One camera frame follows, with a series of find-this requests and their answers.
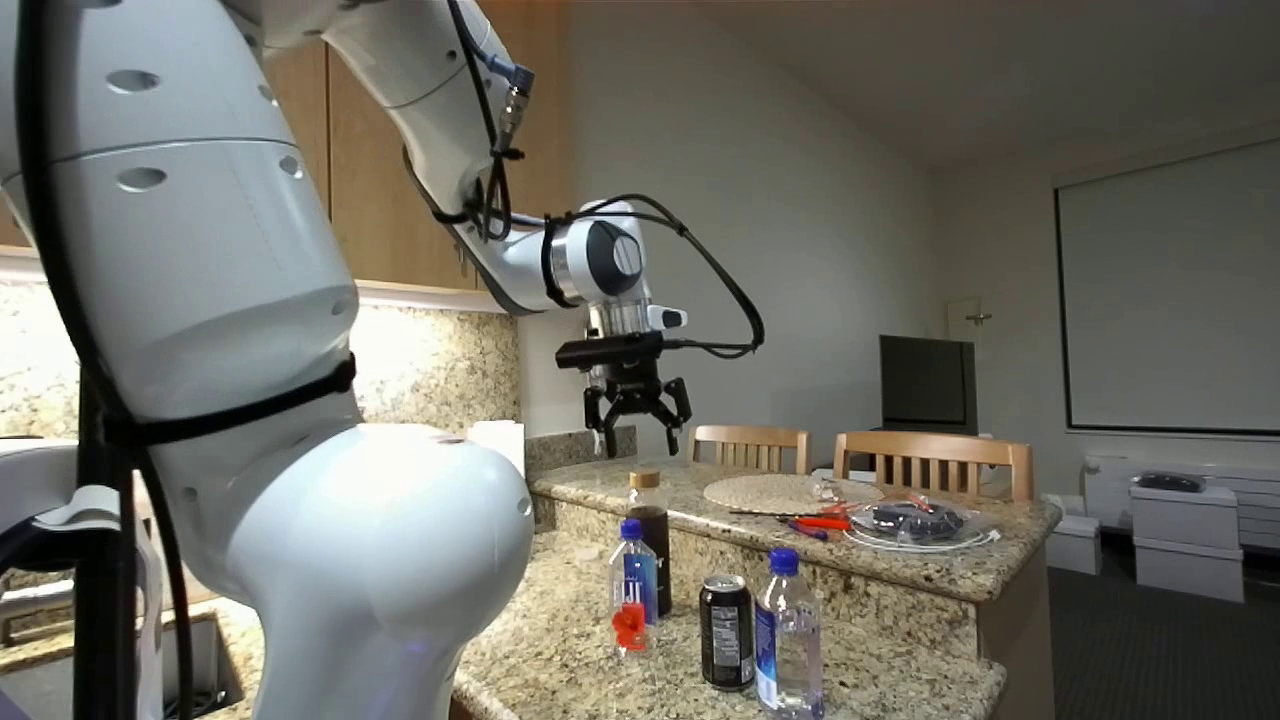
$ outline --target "chair back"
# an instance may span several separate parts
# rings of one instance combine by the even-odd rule
[[[1036,496],[1034,450],[979,437],[935,433],[839,433],[836,478],[868,466],[890,488],[951,491],[951,496],[1007,496],[1015,503]]]
[[[808,478],[808,433],[774,424],[696,424],[688,458],[696,466]]]

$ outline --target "plastic bottle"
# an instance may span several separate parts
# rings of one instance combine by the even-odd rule
[[[656,553],[656,612],[671,616],[671,534],[670,534],[670,509],[665,488],[654,469],[627,473],[627,515],[639,520],[646,544]]]
[[[801,553],[768,553],[756,603],[756,691],[768,718],[825,718],[821,610],[801,579]]]
[[[610,553],[610,623],[619,657],[654,651],[656,612],[656,553],[646,544],[636,515],[619,524],[619,544]]]

